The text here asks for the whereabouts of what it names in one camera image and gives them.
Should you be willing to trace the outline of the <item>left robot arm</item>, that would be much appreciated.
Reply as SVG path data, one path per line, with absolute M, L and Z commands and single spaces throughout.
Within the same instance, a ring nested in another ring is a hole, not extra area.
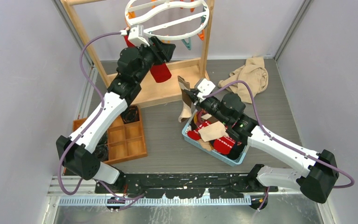
M 124 189 L 124 180 L 114 167 L 99 161 L 93 155 L 98 141 L 112 122 L 123 113 L 141 91 L 141 82 L 154 65 L 171 60 L 176 46 L 151 37 L 150 45 L 128 47 L 121 51 L 117 75 L 104 95 L 99 109 L 86 119 L 69 137 L 56 141 L 62 165 L 85 180 L 96 179 L 106 183 L 113 193 Z

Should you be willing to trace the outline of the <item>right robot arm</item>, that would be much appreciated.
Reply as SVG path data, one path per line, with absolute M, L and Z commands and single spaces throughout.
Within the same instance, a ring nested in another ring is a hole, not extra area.
M 260 149 L 289 168 L 272 168 L 256 164 L 247 179 L 252 191 L 277 186 L 296 189 L 317 203 L 325 203 L 339 178 L 335 156 L 328 150 L 316 152 L 294 144 L 266 129 L 258 121 L 244 113 L 245 104 L 234 93 L 216 97 L 200 98 L 194 89 L 185 91 L 191 101 L 227 126 L 226 133 L 246 146 Z

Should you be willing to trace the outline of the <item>beige brown striped sock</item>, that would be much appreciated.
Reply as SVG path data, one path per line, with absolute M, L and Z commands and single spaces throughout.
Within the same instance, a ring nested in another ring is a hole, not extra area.
M 181 90 L 181 97 L 182 97 L 182 111 L 178 117 L 178 122 L 182 123 L 186 119 L 189 119 L 193 116 L 193 110 L 192 106 L 193 103 L 190 99 L 190 97 L 185 93 L 185 90 L 190 91 L 191 85 L 189 82 L 187 82 L 183 77 L 178 76 L 178 85 Z

